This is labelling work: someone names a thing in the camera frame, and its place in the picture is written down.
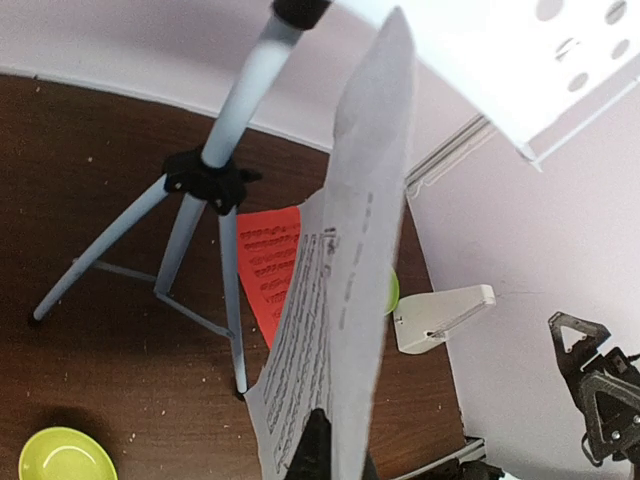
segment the red paper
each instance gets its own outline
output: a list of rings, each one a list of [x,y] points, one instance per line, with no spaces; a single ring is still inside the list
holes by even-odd
[[[299,238],[298,207],[238,215],[238,273],[269,349],[291,283]]]

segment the wooden floor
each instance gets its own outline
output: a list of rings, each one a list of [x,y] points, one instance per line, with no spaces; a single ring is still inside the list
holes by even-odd
[[[149,284],[90,271],[42,327],[27,325],[74,256],[158,176],[162,159],[201,143],[211,124],[163,105],[0,77],[0,478],[17,478],[22,445],[51,425],[94,436],[123,480],[260,478],[247,409],[232,394],[228,342],[159,303]],[[242,206],[249,212],[303,201],[321,186],[327,156],[248,132],[236,159],[265,174]],[[167,199],[106,260],[155,273],[179,200]],[[429,289],[407,218],[403,295]],[[224,321],[217,243],[208,211],[174,290]],[[242,320],[255,381],[267,349],[245,298]],[[383,478],[464,443],[446,349],[401,355],[393,335],[371,428]]]

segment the white plastic clip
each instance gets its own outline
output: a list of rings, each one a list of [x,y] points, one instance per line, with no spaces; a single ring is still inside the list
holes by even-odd
[[[495,304],[489,285],[401,298],[393,312],[398,350],[411,355],[427,352]]]

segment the lime green bowl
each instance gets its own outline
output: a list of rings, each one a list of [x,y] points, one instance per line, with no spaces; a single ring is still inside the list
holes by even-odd
[[[66,427],[32,436],[20,454],[20,480],[117,480],[107,452],[91,437]]]
[[[389,285],[389,299],[387,300],[387,308],[384,311],[385,315],[389,315],[396,309],[398,300],[400,300],[400,283],[395,270],[391,269],[391,285]]]

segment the hole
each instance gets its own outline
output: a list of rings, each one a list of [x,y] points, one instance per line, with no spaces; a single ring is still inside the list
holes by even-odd
[[[563,0],[538,0],[536,17],[541,22],[547,22],[555,18],[562,10]]]
[[[573,347],[581,340],[584,340],[582,333],[568,327],[560,327],[560,333],[562,335],[562,343],[564,344],[564,351],[571,353]]]
[[[573,80],[571,80],[571,82],[569,82],[569,85],[567,86],[567,90],[569,90],[570,92],[577,92],[578,90],[580,90],[582,87],[585,86],[585,84],[587,83],[587,80],[589,80],[589,75],[586,73],[581,73],[580,75],[576,76]]]
[[[580,42],[575,38],[568,38],[556,48],[556,60],[561,62],[567,56],[567,54],[580,45]]]
[[[627,2],[626,0],[618,0],[613,2],[613,4],[607,10],[607,14],[604,19],[609,25],[616,24],[620,21],[624,14],[627,13]]]
[[[611,52],[611,58],[613,58],[614,60],[617,60],[618,58],[620,58],[622,55],[625,54],[628,48],[629,48],[629,40],[625,38],[620,43],[618,43],[618,45],[616,45],[616,48],[613,49],[613,51]]]

